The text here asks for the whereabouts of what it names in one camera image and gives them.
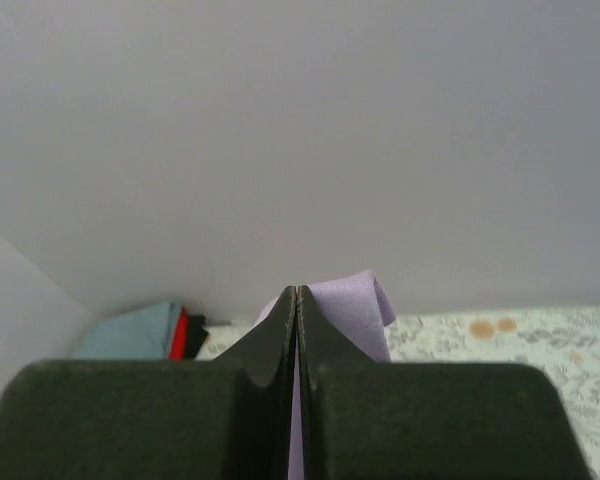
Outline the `purple t shirt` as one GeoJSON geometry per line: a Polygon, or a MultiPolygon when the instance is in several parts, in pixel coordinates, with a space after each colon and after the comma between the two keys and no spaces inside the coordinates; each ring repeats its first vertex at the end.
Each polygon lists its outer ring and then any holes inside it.
{"type": "Polygon", "coordinates": [[[281,400],[269,457],[280,479],[380,475],[390,453],[397,395],[384,329],[395,315],[373,273],[292,286],[270,303],[256,334],[283,333],[281,400]]]}

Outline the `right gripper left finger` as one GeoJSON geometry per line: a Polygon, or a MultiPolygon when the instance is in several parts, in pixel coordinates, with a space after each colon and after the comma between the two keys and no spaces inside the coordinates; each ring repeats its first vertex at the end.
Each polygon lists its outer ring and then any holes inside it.
{"type": "Polygon", "coordinates": [[[0,479],[283,479],[296,291],[211,361],[48,360],[0,397],[0,479]]]}

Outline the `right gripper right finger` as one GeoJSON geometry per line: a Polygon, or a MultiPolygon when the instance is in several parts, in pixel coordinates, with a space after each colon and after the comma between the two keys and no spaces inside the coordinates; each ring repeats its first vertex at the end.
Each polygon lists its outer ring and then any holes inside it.
{"type": "Polygon", "coordinates": [[[587,479],[548,376],[507,362],[379,362],[297,300],[309,479],[587,479]]]}

